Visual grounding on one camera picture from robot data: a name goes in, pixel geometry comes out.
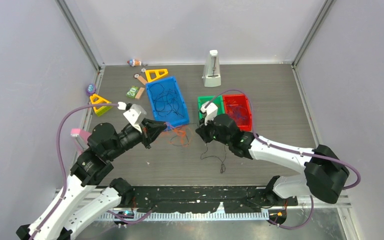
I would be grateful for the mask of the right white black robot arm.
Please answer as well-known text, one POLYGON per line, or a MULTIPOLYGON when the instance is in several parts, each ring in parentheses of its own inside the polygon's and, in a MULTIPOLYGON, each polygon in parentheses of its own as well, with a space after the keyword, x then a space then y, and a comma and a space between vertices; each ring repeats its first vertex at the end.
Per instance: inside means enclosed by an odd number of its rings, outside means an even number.
POLYGON ((217 141, 237 157, 271 162, 297 172, 293 176, 274 176, 265 188, 271 205, 284 199, 313 196, 328 204, 338 201, 350 175, 333 151, 325 146, 300 148, 271 141, 261 135, 241 130, 227 114, 201 119, 195 130, 205 143, 217 141))

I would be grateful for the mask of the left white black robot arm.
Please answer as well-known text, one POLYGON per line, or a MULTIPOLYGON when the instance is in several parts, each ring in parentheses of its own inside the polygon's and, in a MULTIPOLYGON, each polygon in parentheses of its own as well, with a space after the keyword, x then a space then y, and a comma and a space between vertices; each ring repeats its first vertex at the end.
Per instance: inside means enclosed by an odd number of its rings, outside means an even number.
POLYGON ((87 139, 88 148, 70 169, 66 186, 45 212, 33 223, 21 225, 16 235, 21 240, 74 240, 95 219, 120 205, 128 207, 134 199, 134 188, 123 178, 115 178, 103 193, 78 209, 82 200, 93 191, 114 168, 112 161, 143 144, 150 144, 166 130, 163 121, 143 119, 141 131, 127 124, 121 132, 108 122, 95 126, 87 139))

